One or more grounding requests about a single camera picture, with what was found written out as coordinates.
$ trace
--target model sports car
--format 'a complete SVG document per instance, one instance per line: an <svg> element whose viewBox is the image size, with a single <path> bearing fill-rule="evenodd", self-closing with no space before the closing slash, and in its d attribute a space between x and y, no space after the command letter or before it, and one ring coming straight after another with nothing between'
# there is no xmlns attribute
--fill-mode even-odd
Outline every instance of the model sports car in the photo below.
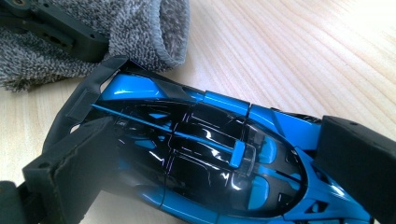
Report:
<svg viewBox="0 0 396 224"><path fill-rule="evenodd" d="M82 84L117 72L100 95L77 90L65 107L79 108L66 116L71 123L113 119L118 167L108 190L192 223L371 222L312 163L320 119L198 91L131 62L104 70L107 77L94 72ZM44 150L69 126L55 123Z"/></svg>

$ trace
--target toy car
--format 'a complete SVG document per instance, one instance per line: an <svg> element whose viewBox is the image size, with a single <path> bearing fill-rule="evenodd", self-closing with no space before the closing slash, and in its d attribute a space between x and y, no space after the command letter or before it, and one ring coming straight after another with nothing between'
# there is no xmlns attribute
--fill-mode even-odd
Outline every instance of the toy car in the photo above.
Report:
<svg viewBox="0 0 396 224"><path fill-rule="evenodd" d="M320 119L198 91L132 63L91 102L79 110L82 124L114 120L119 165L110 191L192 223L371 221L312 164ZM58 126L50 133L70 132Z"/></svg>

